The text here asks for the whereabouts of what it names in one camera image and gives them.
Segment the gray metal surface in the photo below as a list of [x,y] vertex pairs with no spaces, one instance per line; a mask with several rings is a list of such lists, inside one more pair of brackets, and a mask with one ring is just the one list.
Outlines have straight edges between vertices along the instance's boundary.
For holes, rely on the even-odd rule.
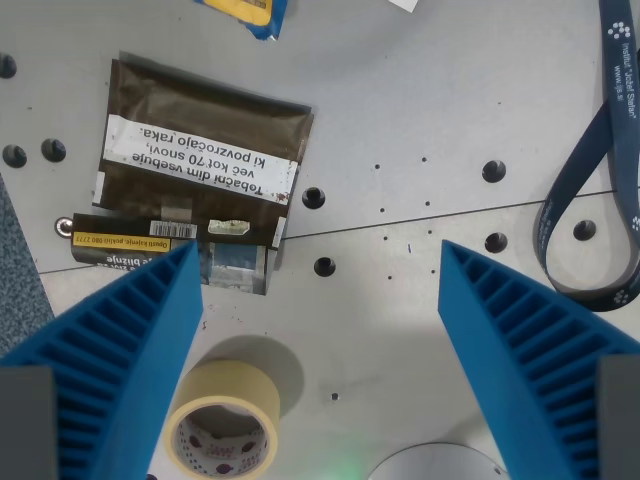
[[387,458],[369,480],[509,480],[509,476],[476,450],[432,443],[408,448]]
[[0,368],[0,391],[0,477],[58,480],[51,369]]
[[[315,108],[289,237],[541,200],[602,102],[596,0],[291,3],[275,43],[186,0],[3,3],[18,74],[0,83],[0,146],[29,160],[0,171],[39,271],[76,266],[53,223],[90,211],[121,51]],[[61,163],[42,158],[47,138]],[[493,159],[507,176],[492,185]],[[319,210],[300,201],[309,186]],[[609,188],[603,165],[584,191]]]
[[[531,243],[538,208],[286,240],[266,297],[203,287],[185,371],[203,358],[234,358],[273,378],[283,417],[265,480],[362,480],[385,458],[428,442],[467,445],[502,465],[437,312],[440,248],[449,239],[486,253],[485,238],[502,232],[508,246],[492,258],[548,285]],[[584,219],[598,230],[579,242],[572,231]],[[322,256],[336,263],[330,277],[313,270]],[[552,271],[575,288],[615,281],[628,260],[611,194],[576,200],[549,246]],[[43,282],[60,312],[117,275],[91,268]],[[639,311],[637,301],[603,317],[640,338]],[[161,445],[150,473],[183,480]]]
[[640,472],[640,355],[600,359],[596,405],[600,478],[637,478]]

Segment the metal plate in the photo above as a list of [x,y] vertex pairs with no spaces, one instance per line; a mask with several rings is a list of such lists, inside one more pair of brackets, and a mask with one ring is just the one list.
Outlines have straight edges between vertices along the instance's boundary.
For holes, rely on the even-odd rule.
[[[364,479],[403,448],[436,441],[470,446],[501,465],[437,313],[440,245],[449,239],[487,253],[486,237],[501,232],[508,246],[493,258],[548,285],[532,247],[538,208],[286,240],[266,297],[204,287],[205,314],[185,371],[220,356],[274,379],[281,444],[265,479]],[[584,219],[598,230],[579,242],[573,227]],[[629,252],[612,195],[604,194],[571,205],[549,259],[559,280],[589,288],[615,281]],[[327,278],[313,270],[322,256],[337,267]],[[90,268],[42,278],[58,313],[118,275]],[[639,312],[636,301],[604,318],[640,338]],[[182,480],[161,446],[150,468],[159,480]]]
[[387,458],[369,480],[509,480],[480,452],[460,445],[431,443]]
[[[91,209],[121,51],[315,108],[289,237],[541,200],[602,102],[596,0],[291,3],[276,43],[186,0],[3,3],[18,74],[0,82],[0,147],[29,161],[0,172],[41,272],[77,266],[53,223]],[[42,158],[47,138],[63,162]],[[493,159],[498,184],[481,176]],[[602,165],[584,191],[609,188]]]

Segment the blue lanyard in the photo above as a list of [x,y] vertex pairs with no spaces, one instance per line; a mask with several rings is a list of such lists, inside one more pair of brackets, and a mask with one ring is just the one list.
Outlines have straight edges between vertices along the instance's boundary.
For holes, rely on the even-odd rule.
[[[638,63],[633,17],[628,0],[600,0],[602,51],[608,101],[593,118],[554,182],[538,218],[535,250],[549,276],[547,247],[560,217],[578,194],[607,152],[611,183],[618,209],[634,243],[640,248],[638,161],[640,155],[640,111],[638,111]],[[627,280],[615,287],[565,293],[590,310],[615,310],[640,294],[640,263],[631,268]]]

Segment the tape roll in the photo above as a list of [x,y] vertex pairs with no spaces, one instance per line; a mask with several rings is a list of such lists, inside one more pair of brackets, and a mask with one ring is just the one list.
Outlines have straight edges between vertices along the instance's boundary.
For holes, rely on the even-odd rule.
[[193,478],[251,480],[278,449],[280,395],[261,370],[217,360],[178,386],[164,431],[171,460]]

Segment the warning label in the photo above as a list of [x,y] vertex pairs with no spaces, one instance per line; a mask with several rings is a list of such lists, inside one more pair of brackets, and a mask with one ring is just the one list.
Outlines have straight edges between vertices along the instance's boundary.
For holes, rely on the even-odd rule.
[[74,232],[73,245],[77,247],[116,248],[144,252],[168,252],[171,249],[171,240],[168,238]]
[[287,205],[298,164],[109,115],[103,158]]

